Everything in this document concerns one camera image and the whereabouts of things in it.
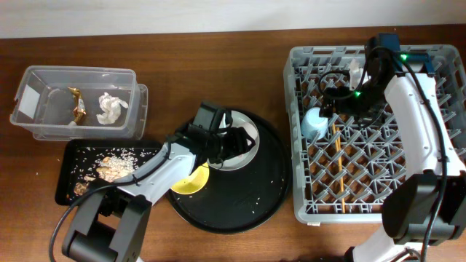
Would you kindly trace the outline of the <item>white plate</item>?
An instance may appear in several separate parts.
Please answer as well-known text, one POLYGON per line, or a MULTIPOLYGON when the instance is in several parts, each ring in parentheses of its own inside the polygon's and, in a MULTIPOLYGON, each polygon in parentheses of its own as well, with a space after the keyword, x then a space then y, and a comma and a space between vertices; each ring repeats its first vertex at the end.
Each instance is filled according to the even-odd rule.
POLYGON ((249 152, 236 156, 232 159, 225 160, 223 163, 214 164, 210 161, 207 161, 209 167, 220 171, 238 170, 249 164, 256 156, 259 149, 260 136, 258 133, 258 128, 253 120, 249 116, 246 116, 244 113, 240 113, 239 111, 232 111, 232 126, 243 127, 247 134, 249 134, 249 136, 254 139, 255 146, 252 147, 249 152))

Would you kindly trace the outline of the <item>yellow bowl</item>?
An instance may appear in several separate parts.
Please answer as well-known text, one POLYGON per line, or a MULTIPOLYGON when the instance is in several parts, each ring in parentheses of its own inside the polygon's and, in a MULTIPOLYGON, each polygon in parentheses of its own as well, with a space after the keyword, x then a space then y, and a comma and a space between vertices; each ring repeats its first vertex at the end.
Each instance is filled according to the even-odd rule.
POLYGON ((190 195, 201 190, 208 181, 210 168, 208 163, 200 165, 187 178, 175 183, 170 189, 177 194, 190 195))

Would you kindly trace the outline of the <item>wooden chopstick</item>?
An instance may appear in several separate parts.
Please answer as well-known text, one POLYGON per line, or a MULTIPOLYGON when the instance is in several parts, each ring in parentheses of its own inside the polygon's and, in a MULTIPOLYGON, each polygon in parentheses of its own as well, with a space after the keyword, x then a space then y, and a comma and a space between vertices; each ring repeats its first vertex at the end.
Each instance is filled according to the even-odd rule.
MULTIPOLYGON (((339 172, 341 172, 343 170, 342 158, 341 157, 338 158, 337 164, 338 164, 339 172)), ((339 188, 340 188, 340 192, 344 193, 344 180, 343 180, 343 177, 340 177, 340 179, 339 179, 339 188)), ((344 198, 341 198, 341 209, 342 209, 343 213, 346 213, 346 206, 345 206, 345 199, 344 198)))
POLYGON ((334 143, 335 143, 336 153, 338 153, 341 150, 341 138, 339 134, 339 128, 335 124, 333 124, 332 130, 333 130, 334 135, 337 136, 334 143))

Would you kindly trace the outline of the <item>blue cup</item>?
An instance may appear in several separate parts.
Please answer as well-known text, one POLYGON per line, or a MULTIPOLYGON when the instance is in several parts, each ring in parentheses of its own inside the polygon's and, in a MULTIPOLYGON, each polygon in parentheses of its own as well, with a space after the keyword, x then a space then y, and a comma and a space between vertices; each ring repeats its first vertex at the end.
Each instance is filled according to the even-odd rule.
POLYGON ((301 121, 301 134, 309 140, 324 138, 328 129, 328 118, 320 115, 320 108, 309 109, 301 121))

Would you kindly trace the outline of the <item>white tissue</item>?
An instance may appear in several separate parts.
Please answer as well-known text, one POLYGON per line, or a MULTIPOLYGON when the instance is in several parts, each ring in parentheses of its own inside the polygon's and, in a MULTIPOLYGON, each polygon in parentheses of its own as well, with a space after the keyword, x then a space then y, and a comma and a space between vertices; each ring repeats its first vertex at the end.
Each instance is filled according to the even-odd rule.
POLYGON ((98 98, 100 109, 103 111, 97 114, 97 120, 100 124, 114 124, 121 116, 122 108, 128 108, 127 102, 118 97, 113 97, 107 92, 98 98))

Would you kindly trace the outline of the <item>food scraps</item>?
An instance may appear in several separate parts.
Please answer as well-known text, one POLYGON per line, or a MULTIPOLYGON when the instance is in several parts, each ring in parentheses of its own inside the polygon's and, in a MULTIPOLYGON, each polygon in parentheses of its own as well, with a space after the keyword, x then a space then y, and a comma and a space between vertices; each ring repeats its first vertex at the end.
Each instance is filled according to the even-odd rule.
POLYGON ((79 168, 78 182, 74 186, 75 195, 83 195, 89 184, 97 178, 112 183, 129 175, 137 169, 137 160, 133 156, 105 156, 91 167, 79 168))

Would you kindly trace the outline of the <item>gold candy wrapper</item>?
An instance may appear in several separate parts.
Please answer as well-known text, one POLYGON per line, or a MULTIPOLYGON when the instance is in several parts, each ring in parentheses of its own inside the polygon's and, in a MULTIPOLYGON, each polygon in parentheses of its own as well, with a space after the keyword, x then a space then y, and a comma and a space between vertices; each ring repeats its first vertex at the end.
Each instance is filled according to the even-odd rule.
POLYGON ((73 110, 73 115, 74 119, 69 123, 70 126, 77 126, 79 125, 85 115, 86 115, 86 108, 84 105, 84 100, 82 98, 82 92, 81 90, 75 88, 75 87, 69 87, 68 90, 71 92, 74 98, 74 102, 76 107, 73 110))

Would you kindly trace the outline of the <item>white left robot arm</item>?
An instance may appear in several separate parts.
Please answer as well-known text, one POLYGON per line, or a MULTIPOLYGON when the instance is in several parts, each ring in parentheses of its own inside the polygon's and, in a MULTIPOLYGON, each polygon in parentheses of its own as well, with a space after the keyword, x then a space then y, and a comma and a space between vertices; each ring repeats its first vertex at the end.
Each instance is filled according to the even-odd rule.
POLYGON ((182 124, 158 153, 136 171, 109 183, 95 180, 58 221, 75 216, 61 252, 74 261, 139 261, 152 207, 177 182, 208 162, 223 164, 254 156, 259 138, 247 116, 201 103, 193 119, 182 124))

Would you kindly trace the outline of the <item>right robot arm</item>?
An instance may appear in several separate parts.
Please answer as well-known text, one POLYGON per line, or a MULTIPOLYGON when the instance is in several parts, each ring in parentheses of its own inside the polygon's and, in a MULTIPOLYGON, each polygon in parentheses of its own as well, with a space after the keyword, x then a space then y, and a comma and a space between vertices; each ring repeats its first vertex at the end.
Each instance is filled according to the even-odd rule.
POLYGON ((322 117, 353 116, 361 127, 379 122, 374 107, 391 108, 406 161, 405 182, 382 205, 382 226, 345 253, 346 261, 427 258, 427 249, 465 230, 465 164, 449 138, 436 97, 435 70, 425 52, 404 51, 394 33, 370 38, 365 64, 344 75, 355 87, 318 87, 322 117))

